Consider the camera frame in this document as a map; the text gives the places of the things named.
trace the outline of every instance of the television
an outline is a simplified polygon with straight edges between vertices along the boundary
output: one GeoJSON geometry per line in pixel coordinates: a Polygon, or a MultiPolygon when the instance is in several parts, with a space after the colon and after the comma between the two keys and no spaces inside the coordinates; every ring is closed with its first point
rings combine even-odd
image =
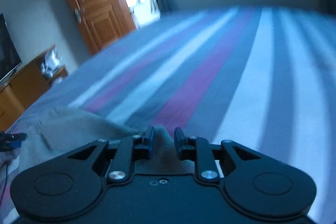
{"type": "Polygon", "coordinates": [[[21,59],[15,49],[11,36],[7,29],[3,14],[0,15],[0,85],[1,82],[11,75],[19,65],[21,59]]]}

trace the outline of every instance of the gray stripe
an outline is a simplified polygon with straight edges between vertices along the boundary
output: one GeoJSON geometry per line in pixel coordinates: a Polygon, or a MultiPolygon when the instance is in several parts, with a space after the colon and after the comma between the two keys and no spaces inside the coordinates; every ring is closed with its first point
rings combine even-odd
{"type": "Polygon", "coordinates": [[[195,14],[178,13],[176,15],[163,16],[158,22],[123,37],[85,62],[64,82],[55,85],[52,88],[52,94],[50,92],[45,93],[30,107],[29,112],[36,111],[40,113],[46,106],[51,108],[68,105],[78,95],[85,92],[92,83],[99,81],[105,73],[129,56],[130,53],[195,14]]]}
{"type": "MultiPolygon", "coordinates": [[[[222,15],[224,15],[223,12],[219,13],[216,12],[208,16],[208,18],[205,19],[206,20],[205,22],[203,23],[201,22],[202,28],[210,26],[211,24],[214,23],[215,20],[217,20],[222,15]]],[[[113,108],[115,108],[115,106],[119,105],[129,95],[130,92],[132,92],[135,88],[137,88],[137,86],[139,86],[144,80],[150,77],[154,73],[154,71],[157,70],[157,68],[159,68],[163,63],[165,63],[167,59],[169,59],[172,55],[174,55],[177,50],[179,50],[188,40],[190,40],[197,33],[199,33],[199,31],[200,30],[198,28],[195,28],[186,36],[179,38],[179,41],[171,49],[164,52],[164,57],[155,60],[146,68],[144,68],[134,79],[130,81],[130,83],[127,84],[127,86],[123,90],[121,90],[101,110],[99,110],[97,114],[101,117],[106,117],[110,113],[110,111],[113,108]]],[[[148,126],[148,124],[146,124],[145,126],[140,126],[140,124],[144,125],[143,121],[137,121],[137,123],[133,124],[132,126],[136,129],[142,129],[143,127],[147,128],[148,126]]]]}
{"type": "Polygon", "coordinates": [[[278,10],[273,10],[274,64],[271,99],[259,151],[288,162],[293,134],[293,73],[278,10]]]}
{"type": "Polygon", "coordinates": [[[302,22],[296,18],[298,25],[302,29],[303,36],[311,54],[314,58],[315,64],[318,66],[318,77],[322,83],[324,94],[326,95],[326,105],[328,107],[329,115],[329,130],[330,130],[330,173],[328,175],[328,191],[325,197],[324,206],[321,208],[321,218],[320,223],[330,224],[336,219],[336,86],[333,80],[331,69],[327,65],[323,54],[319,51],[316,44],[318,41],[313,41],[313,39],[308,35],[308,31],[304,28],[302,22]]]}
{"type": "Polygon", "coordinates": [[[231,8],[228,13],[220,17],[213,25],[205,28],[190,39],[179,51],[159,67],[151,77],[133,90],[120,105],[106,117],[109,121],[125,123],[130,116],[141,108],[159,89],[190,59],[208,39],[221,29],[236,13],[237,8],[231,8]]]}
{"type": "MultiPolygon", "coordinates": [[[[9,185],[11,185],[13,179],[18,175],[18,168],[16,168],[14,171],[12,171],[9,175],[8,175],[8,181],[7,181],[7,187],[9,185]]],[[[2,194],[2,191],[4,190],[4,185],[5,185],[5,177],[6,177],[6,172],[4,173],[4,180],[2,181],[2,183],[0,184],[0,195],[2,194]]],[[[11,199],[3,199],[2,201],[2,205],[1,205],[1,221],[10,213],[10,211],[14,208],[14,204],[12,202],[11,199]]]]}
{"type": "Polygon", "coordinates": [[[123,72],[125,72],[125,70],[127,70],[131,65],[133,65],[135,62],[143,58],[144,55],[151,52],[153,49],[157,48],[162,43],[166,42],[167,39],[177,35],[182,30],[187,29],[196,21],[203,18],[204,15],[205,15],[204,12],[197,13],[195,16],[189,17],[186,20],[179,22],[177,25],[174,25],[172,28],[169,28],[165,32],[162,32],[159,36],[154,37],[153,39],[142,45],[140,48],[136,49],[134,52],[132,52],[132,54],[124,58],[113,68],[109,69],[99,81],[94,82],[85,92],[80,94],[75,100],[73,100],[70,104],[68,104],[68,107],[72,108],[82,107],[85,102],[87,102],[90,98],[98,94],[101,88],[103,88],[105,85],[111,82],[111,80],[115,79],[123,72]]]}
{"type": "Polygon", "coordinates": [[[228,110],[250,56],[262,10],[255,11],[239,41],[206,91],[184,131],[188,135],[207,138],[216,136],[221,121],[228,110]]]}
{"type": "Polygon", "coordinates": [[[240,12],[219,29],[208,42],[199,49],[192,58],[187,60],[182,67],[165,82],[155,95],[148,100],[140,109],[138,109],[125,123],[126,126],[135,128],[146,128],[153,122],[155,116],[164,107],[167,101],[174,93],[184,84],[194,69],[205,59],[211,50],[218,44],[221,37],[230,29],[236,17],[240,16],[240,12]]]}

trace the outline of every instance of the wooden cabinet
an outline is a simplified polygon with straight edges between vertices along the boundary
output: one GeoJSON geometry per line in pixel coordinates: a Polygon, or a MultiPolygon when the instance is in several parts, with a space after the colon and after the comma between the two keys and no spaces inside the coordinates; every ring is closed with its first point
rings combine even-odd
{"type": "Polygon", "coordinates": [[[0,88],[0,131],[7,130],[24,110],[9,85],[0,88]]]}
{"type": "Polygon", "coordinates": [[[64,67],[51,79],[46,79],[41,74],[40,65],[48,50],[0,87],[0,131],[6,131],[28,107],[50,89],[56,78],[68,76],[64,67]]]}

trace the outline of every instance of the round black pad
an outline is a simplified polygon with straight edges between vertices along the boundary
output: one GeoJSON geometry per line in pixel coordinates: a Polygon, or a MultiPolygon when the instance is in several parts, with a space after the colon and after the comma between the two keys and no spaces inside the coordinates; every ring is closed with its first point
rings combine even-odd
{"type": "Polygon", "coordinates": [[[267,195],[283,195],[293,187],[292,180],[279,173],[263,173],[253,180],[254,187],[267,195]]]}
{"type": "Polygon", "coordinates": [[[19,174],[11,196],[20,214],[56,221],[88,208],[101,189],[100,177],[85,161],[57,159],[19,174]]]}
{"type": "Polygon", "coordinates": [[[51,173],[37,178],[34,188],[42,195],[62,195],[68,192],[74,184],[74,180],[67,174],[51,173]]]}
{"type": "Polygon", "coordinates": [[[273,161],[250,160],[225,179],[224,191],[240,210],[261,219],[286,219],[307,213],[316,196],[302,171],[273,161]]]}

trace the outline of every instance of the bed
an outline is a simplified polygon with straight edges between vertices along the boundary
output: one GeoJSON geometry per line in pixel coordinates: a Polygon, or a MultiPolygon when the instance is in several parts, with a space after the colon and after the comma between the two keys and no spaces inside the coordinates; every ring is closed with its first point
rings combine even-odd
{"type": "MultiPolygon", "coordinates": [[[[311,175],[318,195],[309,216],[336,221],[334,18],[252,7],[164,16],[84,63],[8,132],[24,132],[57,106],[137,129],[232,139],[311,175]]],[[[9,187],[20,156],[9,156],[4,224],[17,216],[9,187]]]]}

